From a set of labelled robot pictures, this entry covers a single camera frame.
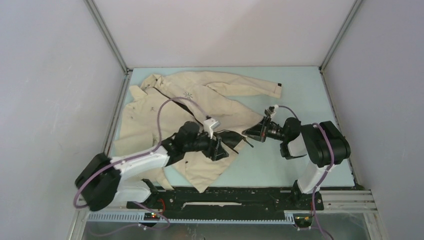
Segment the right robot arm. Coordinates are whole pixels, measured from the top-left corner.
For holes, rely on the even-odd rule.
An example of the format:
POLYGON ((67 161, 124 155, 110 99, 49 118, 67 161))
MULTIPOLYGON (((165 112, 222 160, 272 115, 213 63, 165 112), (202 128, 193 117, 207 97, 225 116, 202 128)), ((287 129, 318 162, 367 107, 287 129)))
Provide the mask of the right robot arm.
POLYGON ((302 125, 297 118, 289 117, 281 126, 266 116, 242 133, 259 142, 268 138, 281 141, 280 154, 287 160, 309 158, 290 196, 291 204, 297 209, 310 204, 310 194, 317 193, 330 170, 351 154, 348 141, 331 121, 302 125))

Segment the beige zip jacket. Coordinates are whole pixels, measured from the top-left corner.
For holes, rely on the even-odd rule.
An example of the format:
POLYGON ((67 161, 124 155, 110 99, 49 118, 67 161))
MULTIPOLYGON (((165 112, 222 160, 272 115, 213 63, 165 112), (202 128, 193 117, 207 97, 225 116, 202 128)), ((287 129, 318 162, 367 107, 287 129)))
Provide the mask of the beige zip jacket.
POLYGON ((243 130, 259 123, 263 116, 233 96, 267 95, 280 98, 279 83, 247 76, 214 72, 183 71, 171 75, 151 74, 141 85, 132 85, 133 101, 122 113, 120 137, 114 142, 117 156, 154 147, 159 139, 176 133, 187 121, 202 123, 215 118, 229 157, 212 161, 201 152, 189 152, 173 167, 200 193, 204 192, 236 159, 247 145, 243 130))

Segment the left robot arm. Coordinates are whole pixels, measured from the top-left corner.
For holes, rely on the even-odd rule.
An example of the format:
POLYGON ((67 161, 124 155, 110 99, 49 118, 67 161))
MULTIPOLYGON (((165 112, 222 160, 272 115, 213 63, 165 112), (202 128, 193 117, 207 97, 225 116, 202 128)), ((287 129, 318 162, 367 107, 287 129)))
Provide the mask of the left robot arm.
POLYGON ((138 202, 145 208, 153 208, 158 202, 153 185, 146 180, 130 182, 129 179, 176 164, 186 153, 201 152, 212 161, 227 158, 229 154, 222 147, 221 137, 214 135, 219 126, 220 122, 214 118, 206 119, 202 127, 187 121, 178 132, 146 151, 121 157, 98 153, 74 181, 77 188, 75 200, 82 197, 92 212, 117 202, 138 202))

